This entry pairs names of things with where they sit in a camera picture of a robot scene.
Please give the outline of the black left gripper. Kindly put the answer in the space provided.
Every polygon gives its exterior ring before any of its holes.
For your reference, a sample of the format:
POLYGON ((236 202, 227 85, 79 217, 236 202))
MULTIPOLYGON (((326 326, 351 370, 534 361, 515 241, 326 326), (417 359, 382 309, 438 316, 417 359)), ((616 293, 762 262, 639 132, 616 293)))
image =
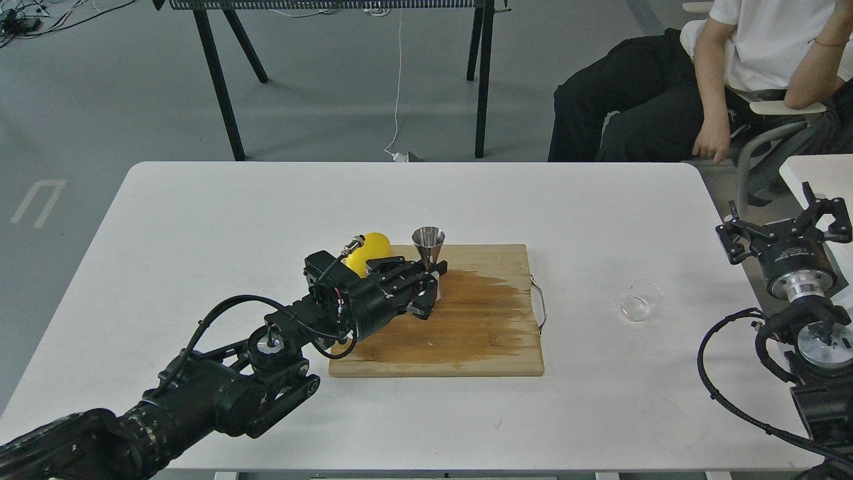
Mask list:
POLYGON ((305 324, 336 338, 354 331, 357 341, 364 341, 405 313, 427 320, 448 262, 425 265, 393 256, 368 259, 366 267, 367 276, 359 277, 325 250, 309 255, 305 324))

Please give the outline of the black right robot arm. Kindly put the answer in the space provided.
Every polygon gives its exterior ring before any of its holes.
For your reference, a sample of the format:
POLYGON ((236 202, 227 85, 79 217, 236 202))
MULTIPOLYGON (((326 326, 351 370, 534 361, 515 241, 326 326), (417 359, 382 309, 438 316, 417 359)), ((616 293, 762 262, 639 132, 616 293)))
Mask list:
POLYGON ((743 221, 731 206, 731 218, 716 228, 729 263, 758 260, 771 297, 787 301, 776 314, 746 308, 710 328, 698 348, 700 380, 712 400, 729 413, 792 446, 822 456, 802 479, 850 479, 852 445, 851 318, 829 297, 838 282, 825 244, 849 243, 851 221, 845 201, 817 197, 802 184, 807 201, 801 214, 759 225, 743 221), (704 365, 713 334, 734 320, 750 319, 756 331, 759 362, 777 379, 791 385, 791 396, 806 437, 757 420, 734 406, 717 389, 704 365))

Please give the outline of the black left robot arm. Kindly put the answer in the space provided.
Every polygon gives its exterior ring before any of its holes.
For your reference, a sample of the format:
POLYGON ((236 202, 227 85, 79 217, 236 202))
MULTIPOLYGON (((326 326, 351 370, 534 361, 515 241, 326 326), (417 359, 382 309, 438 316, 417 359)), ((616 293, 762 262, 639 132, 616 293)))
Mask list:
POLYGON ((317 392, 303 347, 332 361, 406 313, 427 319, 446 261, 392 256, 360 277, 321 250, 305 259, 309 292, 283 305, 237 295, 201 319, 156 388, 118 416, 105 408, 60 417, 2 446, 3 479, 149 479, 210 433, 256 439, 317 392), (242 341, 202 353, 202 335, 226 310, 273 308, 242 341))

